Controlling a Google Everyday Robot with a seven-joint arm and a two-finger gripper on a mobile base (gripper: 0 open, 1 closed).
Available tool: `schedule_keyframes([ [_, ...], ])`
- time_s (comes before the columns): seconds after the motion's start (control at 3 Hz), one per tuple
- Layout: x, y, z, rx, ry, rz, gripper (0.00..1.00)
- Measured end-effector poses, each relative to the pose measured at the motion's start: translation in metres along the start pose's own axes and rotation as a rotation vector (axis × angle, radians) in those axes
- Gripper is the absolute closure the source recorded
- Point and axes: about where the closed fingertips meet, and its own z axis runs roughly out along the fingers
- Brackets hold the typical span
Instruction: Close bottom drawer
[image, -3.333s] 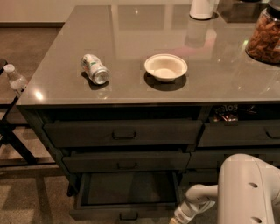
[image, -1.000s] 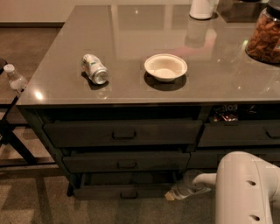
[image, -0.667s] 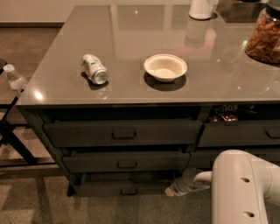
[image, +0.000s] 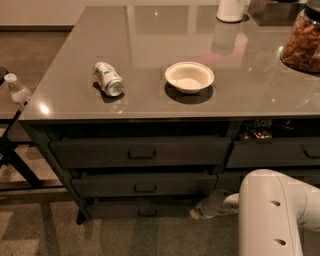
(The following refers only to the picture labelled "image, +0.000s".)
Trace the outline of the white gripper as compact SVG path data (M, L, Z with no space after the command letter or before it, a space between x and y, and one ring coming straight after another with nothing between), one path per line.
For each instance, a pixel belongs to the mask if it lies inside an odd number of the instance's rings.
M198 202L195 210L189 211L193 219L210 219L216 216L226 216L238 212L239 194L231 193L223 189L217 189Z

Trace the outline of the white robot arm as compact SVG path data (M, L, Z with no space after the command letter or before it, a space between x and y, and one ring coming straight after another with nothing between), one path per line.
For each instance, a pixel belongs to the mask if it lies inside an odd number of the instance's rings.
M269 169L247 174L240 191L215 190L190 211L194 219L236 213L239 256L303 256L299 229L320 228L320 189Z

